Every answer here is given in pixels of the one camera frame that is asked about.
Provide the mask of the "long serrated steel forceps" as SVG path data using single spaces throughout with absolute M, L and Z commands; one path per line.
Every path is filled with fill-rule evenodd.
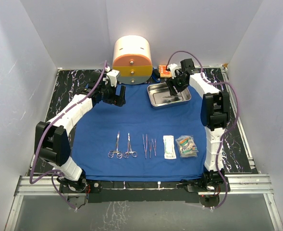
M 142 134 L 143 137 L 143 146 L 144 146 L 144 152 L 145 152 L 145 159 L 147 159 L 147 152 L 148 152 L 148 135 Z

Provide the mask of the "steel tweezers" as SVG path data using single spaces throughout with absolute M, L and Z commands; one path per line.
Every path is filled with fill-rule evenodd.
M 156 139 L 152 139 L 152 145 L 153 145 L 154 155 L 156 156 L 156 147 L 157 147 Z
M 151 159 L 151 153 L 152 153 L 152 139 L 149 139 L 149 141 L 148 141 L 148 149 L 149 149 L 149 158 Z

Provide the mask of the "steel instrument tray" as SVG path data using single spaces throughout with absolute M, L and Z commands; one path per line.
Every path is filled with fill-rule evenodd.
M 191 100 L 191 93 L 188 89 L 178 93 L 183 98 L 163 98 L 163 96 L 170 96 L 169 89 L 166 83 L 159 83 L 149 85 L 147 87 L 150 103 L 154 109 L 161 109 L 166 107 L 178 106 L 186 104 Z

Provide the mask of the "remaining ring-handled clamp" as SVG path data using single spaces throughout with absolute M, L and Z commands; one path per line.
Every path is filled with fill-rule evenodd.
M 123 154 L 122 152 L 119 150 L 119 139 L 120 139 L 120 132 L 118 132 L 117 134 L 117 138 L 116 138 L 116 150 L 115 150 L 115 154 L 116 154 L 116 157 L 118 159 L 121 159 L 123 157 Z

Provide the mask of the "long white green pouch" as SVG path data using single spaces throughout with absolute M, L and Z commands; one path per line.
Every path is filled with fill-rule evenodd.
M 163 143 L 164 143 L 164 158 L 168 160 L 176 159 L 174 136 L 164 135 Z

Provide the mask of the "white blue supply packet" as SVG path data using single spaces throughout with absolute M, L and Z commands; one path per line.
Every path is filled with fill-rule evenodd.
M 194 155 L 198 152 L 192 136 L 182 135 L 176 140 L 180 155 Z

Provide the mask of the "green clear supply packet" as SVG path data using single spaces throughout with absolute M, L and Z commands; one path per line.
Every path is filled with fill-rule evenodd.
M 193 151 L 193 139 L 191 137 L 178 138 L 176 144 L 181 157 L 187 157 Z

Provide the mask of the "steel forceps ring handles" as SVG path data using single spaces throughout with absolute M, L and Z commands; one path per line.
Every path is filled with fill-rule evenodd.
M 123 158 L 129 158 L 130 156 L 133 158 L 136 158 L 137 152 L 132 150 L 131 141 L 130 141 L 130 133 L 128 133 L 127 151 L 123 153 Z

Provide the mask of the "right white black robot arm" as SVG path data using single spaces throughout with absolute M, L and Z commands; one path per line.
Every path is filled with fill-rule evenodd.
M 191 86 L 202 98 L 200 119 L 206 131 L 206 159 L 205 172 L 198 183 L 199 187 L 213 191 L 224 178 L 222 162 L 223 136 L 230 121 L 230 95 L 226 90 L 217 89 L 213 83 L 206 80 L 204 72 L 198 71 L 192 59 L 177 64 L 166 65 L 172 77 L 166 80 L 170 95 L 184 91 Z

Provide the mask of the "blue surgical cloth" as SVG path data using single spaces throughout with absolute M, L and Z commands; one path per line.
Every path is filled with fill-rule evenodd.
M 73 160 L 85 171 L 88 180 L 105 181 L 180 181 L 200 178 L 206 158 L 206 132 L 200 119 L 202 99 L 189 90 L 191 100 L 186 104 L 154 109 L 146 85 L 128 86 L 126 104 L 122 107 L 98 103 L 77 123 Z M 127 151 L 128 133 L 137 157 L 108 157 L 115 149 L 120 132 L 119 150 Z M 147 159 L 142 134 L 156 139 L 156 156 L 152 147 Z M 168 160 L 164 158 L 163 136 L 192 136 L 197 145 L 195 157 Z

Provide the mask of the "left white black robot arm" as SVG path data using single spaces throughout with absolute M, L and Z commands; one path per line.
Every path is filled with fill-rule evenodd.
M 51 173 L 58 181 L 76 192 L 87 188 L 85 171 L 71 156 L 69 134 L 77 122 L 99 102 L 125 105 L 125 87 L 116 93 L 120 72 L 118 70 L 93 71 L 89 80 L 82 85 L 72 100 L 54 118 L 39 122 L 35 131 L 35 159 L 54 167 Z

